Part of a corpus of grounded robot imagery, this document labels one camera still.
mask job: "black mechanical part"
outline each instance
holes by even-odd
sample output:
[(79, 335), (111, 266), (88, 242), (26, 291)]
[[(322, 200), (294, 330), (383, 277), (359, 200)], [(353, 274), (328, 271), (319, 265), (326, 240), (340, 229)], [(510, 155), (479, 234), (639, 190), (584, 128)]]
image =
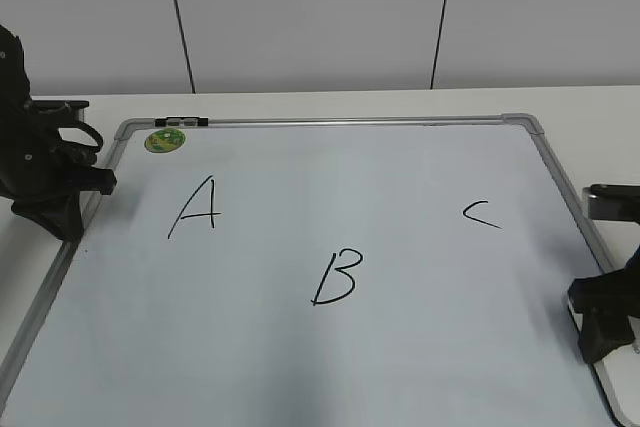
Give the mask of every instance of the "black mechanical part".
[[(102, 136), (78, 120), (86, 101), (33, 100), (20, 39), (0, 26), (0, 196), (12, 211), (61, 240), (82, 237), (81, 191), (108, 195), (113, 171), (92, 167)], [(64, 140), (59, 129), (85, 132), (95, 145)]]
[[(592, 219), (640, 222), (640, 187), (595, 184), (584, 196)], [(633, 344), (629, 317), (640, 318), (640, 248), (624, 269), (574, 280), (568, 295), (573, 310), (582, 314), (578, 347), (585, 363)]]

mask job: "gray wall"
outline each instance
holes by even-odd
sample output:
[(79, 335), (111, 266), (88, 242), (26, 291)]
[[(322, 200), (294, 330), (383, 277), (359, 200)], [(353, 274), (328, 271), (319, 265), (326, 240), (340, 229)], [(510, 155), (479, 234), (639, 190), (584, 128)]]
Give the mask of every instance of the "gray wall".
[(640, 0), (448, 0), (436, 87), (640, 84)]
[[(0, 0), (34, 94), (428, 88), (443, 0)], [(638, 0), (447, 0), (434, 86), (640, 84)]]

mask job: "white table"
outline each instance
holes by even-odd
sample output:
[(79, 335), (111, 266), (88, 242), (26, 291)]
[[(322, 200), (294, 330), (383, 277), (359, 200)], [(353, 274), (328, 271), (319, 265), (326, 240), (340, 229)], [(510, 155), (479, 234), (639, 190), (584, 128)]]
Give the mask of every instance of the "white table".
[[(118, 125), (132, 117), (416, 117), (525, 112), (538, 118), (577, 189), (597, 182), (640, 184), (636, 125), (640, 124), (640, 86), (79, 98), (91, 102), (85, 120), (103, 134), (107, 145)], [(107, 150), (105, 147), (100, 161)], [(2, 199), (2, 204), (0, 358), (60, 247), (59, 241), (36, 225), (13, 216), (9, 201)], [(622, 266), (638, 246), (640, 230), (633, 224), (604, 222), (598, 228)]]

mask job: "green round sticker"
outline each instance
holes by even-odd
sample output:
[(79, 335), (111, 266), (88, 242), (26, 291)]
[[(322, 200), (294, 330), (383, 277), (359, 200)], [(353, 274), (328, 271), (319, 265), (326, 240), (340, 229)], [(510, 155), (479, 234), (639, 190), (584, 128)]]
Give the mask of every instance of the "green round sticker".
[(172, 152), (184, 144), (187, 137), (178, 129), (162, 129), (154, 132), (144, 141), (144, 146), (154, 154)]

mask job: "whiteboard surface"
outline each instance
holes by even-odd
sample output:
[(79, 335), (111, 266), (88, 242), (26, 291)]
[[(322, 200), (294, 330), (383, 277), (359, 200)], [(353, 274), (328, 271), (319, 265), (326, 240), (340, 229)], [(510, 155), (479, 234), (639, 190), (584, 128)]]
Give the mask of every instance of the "whiteboard surface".
[[(523, 128), (187, 130), (170, 154), (144, 150), (148, 133), (127, 145), (8, 427), (611, 423), (564, 303), (598, 267)], [(209, 175), (215, 229), (189, 218), (167, 239)], [(469, 215), (500, 229), (462, 216), (479, 200)], [(355, 290), (312, 305), (343, 248), (363, 255)], [(332, 269), (320, 299), (349, 286)]]

